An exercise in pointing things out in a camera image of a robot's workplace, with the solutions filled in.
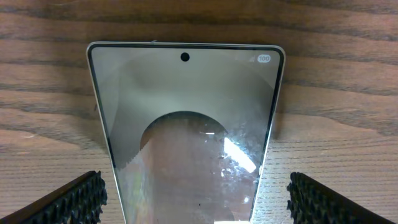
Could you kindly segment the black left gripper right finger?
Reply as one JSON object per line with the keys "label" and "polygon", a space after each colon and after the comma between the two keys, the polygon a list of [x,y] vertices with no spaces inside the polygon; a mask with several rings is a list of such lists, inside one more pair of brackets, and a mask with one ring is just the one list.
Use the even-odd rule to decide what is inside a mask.
{"label": "black left gripper right finger", "polygon": [[294,223],[394,224],[301,172],[290,174],[287,191]]}

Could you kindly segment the Samsung Galaxy smartphone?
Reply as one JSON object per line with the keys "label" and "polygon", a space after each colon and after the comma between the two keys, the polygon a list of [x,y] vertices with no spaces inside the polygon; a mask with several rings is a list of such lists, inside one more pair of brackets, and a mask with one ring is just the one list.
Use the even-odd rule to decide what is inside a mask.
{"label": "Samsung Galaxy smartphone", "polygon": [[284,73],[276,45],[86,50],[126,223],[251,223]]}

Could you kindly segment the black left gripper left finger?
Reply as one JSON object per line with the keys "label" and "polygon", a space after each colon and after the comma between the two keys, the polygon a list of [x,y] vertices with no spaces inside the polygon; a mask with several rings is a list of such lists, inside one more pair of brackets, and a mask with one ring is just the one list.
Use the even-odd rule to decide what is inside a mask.
{"label": "black left gripper left finger", "polygon": [[101,172],[89,171],[26,207],[1,224],[99,223],[108,194]]}

